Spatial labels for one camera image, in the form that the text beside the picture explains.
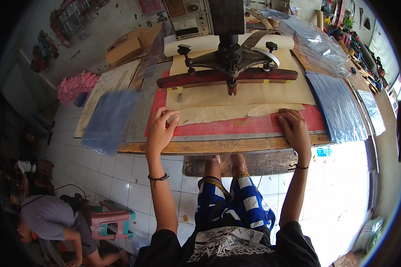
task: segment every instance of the cardboard box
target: cardboard box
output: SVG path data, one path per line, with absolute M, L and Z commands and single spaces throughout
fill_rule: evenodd
M 123 61 L 137 58 L 141 52 L 150 48 L 161 27 L 162 23 L 155 24 L 147 30 L 139 27 L 115 40 L 107 48 L 107 62 L 115 66 Z

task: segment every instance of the checkered shorts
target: checkered shorts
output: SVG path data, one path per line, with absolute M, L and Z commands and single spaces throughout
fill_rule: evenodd
M 235 220 L 237 225 L 245 228 L 273 228 L 275 214 L 264 202 L 248 173 L 233 178 L 230 193 L 215 177 L 201 179 L 198 187 L 198 206 L 194 215 L 197 226 Z

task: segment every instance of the black t-shirt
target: black t-shirt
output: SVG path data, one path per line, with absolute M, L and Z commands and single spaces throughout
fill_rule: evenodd
M 320 266 L 312 242 L 298 222 L 282 227 L 274 246 L 260 244 L 263 235 L 234 226 L 195 230 L 181 247 L 174 232 L 160 230 L 152 236 L 150 246 L 140 248 L 134 266 Z

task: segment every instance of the wire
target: wire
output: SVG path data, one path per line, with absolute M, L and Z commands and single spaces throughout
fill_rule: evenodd
M 258 185 L 257 185 L 257 187 L 259 187 L 259 186 L 260 186 L 261 179 L 263 178 L 264 170 L 266 169 L 266 164 L 267 164 L 267 161 L 269 160 L 269 155 L 270 155 L 270 152 L 269 152 L 269 153 L 267 153 L 267 159 L 266 159 L 266 163 L 264 163 L 263 173 L 261 174 L 260 181 L 258 182 Z
M 80 187 L 78 187 L 78 186 L 75 185 L 75 184 L 66 184 L 66 185 L 63 185 L 63 186 L 58 187 L 57 189 L 55 189 L 54 192 L 57 191 L 58 189 L 61 189 L 61 188 L 65 187 L 65 186 L 67 186 L 67 185 L 74 185 L 74 186 L 77 187 L 78 189 L 82 190 L 82 192 L 85 194 L 85 199 L 86 199 L 86 193 L 83 191 L 83 189 L 81 189 Z M 26 206 L 26 205 L 30 204 L 31 202 L 33 202 L 34 200 L 38 200 L 39 198 L 41 198 L 41 197 L 43 197 L 43 196 L 48 196 L 48 195 L 45 194 L 45 195 L 39 196 L 39 197 L 37 197 L 37 198 L 31 200 L 30 202 L 25 203 L 24 205 L 22 205 L 21 209 L 22 209 L 24 206 Z

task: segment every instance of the black bracelet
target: black bracelet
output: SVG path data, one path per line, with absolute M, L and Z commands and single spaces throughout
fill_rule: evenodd
M 163 181 L 163 180 L 168 179 L 168 177 L 169 177 L 169 175 L 166 174 L 166 173 L 165 173 L 165 175 L 164 175 L 163 177 L 158 178 L 158 179 L 156 179 L 156 178 L 151 178 L 150 174 L 147 175 L 147 178 L 148 178 L 150 181 L 154 181 L 154 188 L 156 188 L 156 181 Z
M 302 167 L 299 167 L 299 165 L 298 164 L 293 164 L 293 165 L 289 165 L 290 167 L 294 167 L 294 168 L 292 168 L 292 169 L 288 169 L 288 170 L 295 170 L 295 169 L 297 169 L 297 168 L 299 168 L 299 169 L 302 169 L 302 170 L 305 170 L 305 169 L 308 169 L 309 168 L 309 166 L 307 166 L 306 168 L 302 168 Z

